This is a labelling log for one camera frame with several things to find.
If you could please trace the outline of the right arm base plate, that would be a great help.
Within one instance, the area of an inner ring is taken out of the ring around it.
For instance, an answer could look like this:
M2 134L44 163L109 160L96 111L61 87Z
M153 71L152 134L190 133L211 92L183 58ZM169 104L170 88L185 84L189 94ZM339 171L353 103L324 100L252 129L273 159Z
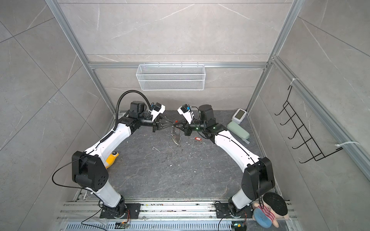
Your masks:
M240 211L232 210L228 203L216 201L214 203L217 218L252 218L253 209L251 206L246 206Z

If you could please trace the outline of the grey key organizer red handle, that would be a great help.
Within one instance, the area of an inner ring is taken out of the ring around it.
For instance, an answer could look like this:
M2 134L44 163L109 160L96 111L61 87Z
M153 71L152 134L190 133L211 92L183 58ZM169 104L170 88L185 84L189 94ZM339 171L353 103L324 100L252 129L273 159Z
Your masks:
M180 145L181 142L181 129L179 129L175 124L178 123L176 120L172 126L171 138L176 145Z

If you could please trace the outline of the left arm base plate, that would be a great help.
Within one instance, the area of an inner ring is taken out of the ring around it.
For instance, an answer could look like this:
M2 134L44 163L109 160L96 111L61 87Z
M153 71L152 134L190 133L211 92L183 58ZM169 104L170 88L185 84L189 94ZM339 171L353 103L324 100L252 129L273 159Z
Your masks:
M107 219L127 219L130 215L131 219L138 219L141 204L120 204L116 208L103 206L100 218Z

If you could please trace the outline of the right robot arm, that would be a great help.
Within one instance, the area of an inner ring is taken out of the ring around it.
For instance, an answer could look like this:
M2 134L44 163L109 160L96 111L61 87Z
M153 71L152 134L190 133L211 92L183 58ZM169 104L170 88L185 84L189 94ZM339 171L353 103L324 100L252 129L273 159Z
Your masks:
M194 119L191 106L185 104L177 109L184 117L174 126L190 136L192 132L201 132L207 140L222 148L243 172L241 189L228 200L228 209L236 215L246 206L262 197L275 187L275 178L271 161L250 152L230 131L216 122L211 105L198 108L199 119Z

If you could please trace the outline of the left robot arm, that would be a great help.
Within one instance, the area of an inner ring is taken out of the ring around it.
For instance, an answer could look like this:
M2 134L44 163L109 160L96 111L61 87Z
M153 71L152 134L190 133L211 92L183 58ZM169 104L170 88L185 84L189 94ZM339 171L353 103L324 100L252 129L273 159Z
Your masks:
M123 217L126 212L124 197L108 180L108 168L119 155L116 148L141 126L157 131L170 123L162 116L164 105L156 103L150 106L148 112L145 110L144 102L133 101L130 110L118 119L117 125L108 134L84 152L77 151L72 156L72 180L98 197L103 203L103 210L115 218Z

